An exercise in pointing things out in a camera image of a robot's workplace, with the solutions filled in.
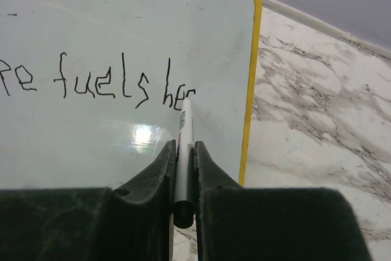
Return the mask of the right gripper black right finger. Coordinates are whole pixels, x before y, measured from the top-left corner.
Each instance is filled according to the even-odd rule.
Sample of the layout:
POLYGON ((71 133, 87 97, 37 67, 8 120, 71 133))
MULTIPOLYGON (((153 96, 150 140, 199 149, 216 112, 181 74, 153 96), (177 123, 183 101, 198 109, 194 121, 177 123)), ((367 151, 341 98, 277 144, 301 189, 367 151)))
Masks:
POLYGON ((370 260, 349 202, 329 188, 244 188, 194 146, 199 260, 370 260))

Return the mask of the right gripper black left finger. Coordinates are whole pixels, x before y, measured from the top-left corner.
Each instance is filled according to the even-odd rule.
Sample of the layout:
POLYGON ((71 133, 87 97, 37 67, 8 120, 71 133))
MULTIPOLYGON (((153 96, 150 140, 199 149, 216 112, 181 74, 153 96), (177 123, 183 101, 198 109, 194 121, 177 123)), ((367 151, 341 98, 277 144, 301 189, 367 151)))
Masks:
POLYGON ((2 260, 171 260, 175 141, 122 186, 4 189, 2 260))

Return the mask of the black marker pen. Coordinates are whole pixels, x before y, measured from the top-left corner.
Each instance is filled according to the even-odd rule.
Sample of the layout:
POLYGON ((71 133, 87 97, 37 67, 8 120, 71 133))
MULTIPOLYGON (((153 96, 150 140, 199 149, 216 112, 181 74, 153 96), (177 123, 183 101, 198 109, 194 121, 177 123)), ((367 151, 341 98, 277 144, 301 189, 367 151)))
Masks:
POLYGON ((187 229, 193 225, 195 204, 193 192, 194 133, 192 107, 189 98, 183 101, 177 146, 177 163, 172 213, 174 225, 187 229))

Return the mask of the yellow framed whiteboard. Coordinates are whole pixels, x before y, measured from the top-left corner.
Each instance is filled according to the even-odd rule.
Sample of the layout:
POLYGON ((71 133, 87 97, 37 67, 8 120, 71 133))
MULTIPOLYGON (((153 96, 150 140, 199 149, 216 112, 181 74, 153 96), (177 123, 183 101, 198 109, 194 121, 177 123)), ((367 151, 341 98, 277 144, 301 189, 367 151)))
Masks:
POLYGON ((1 0, 1 188, 115 188, 178 137, 243 182, 261 0, 1 0))

